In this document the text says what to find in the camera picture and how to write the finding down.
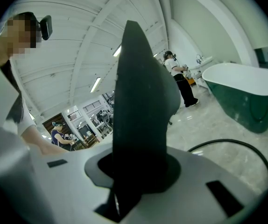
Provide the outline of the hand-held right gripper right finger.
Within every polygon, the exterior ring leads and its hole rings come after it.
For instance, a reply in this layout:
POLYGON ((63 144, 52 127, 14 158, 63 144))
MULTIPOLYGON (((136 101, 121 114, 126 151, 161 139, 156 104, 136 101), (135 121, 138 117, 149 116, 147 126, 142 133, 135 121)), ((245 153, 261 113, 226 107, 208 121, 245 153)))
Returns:
POLYGON ((166 153, 166 132, 180 105, 177 84, 168 70, 154 59, 154 152, 166 153))

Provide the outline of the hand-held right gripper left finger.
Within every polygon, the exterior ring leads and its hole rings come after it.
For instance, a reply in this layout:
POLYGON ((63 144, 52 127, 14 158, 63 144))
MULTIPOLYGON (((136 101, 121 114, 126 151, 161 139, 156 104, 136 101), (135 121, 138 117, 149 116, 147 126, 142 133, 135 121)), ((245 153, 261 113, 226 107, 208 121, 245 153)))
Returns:
POLYGON ((126 23, 121 43, 113 119, 112 196, 121 217, 165 178, 167 118, 160 66, 140 25, 126 23))

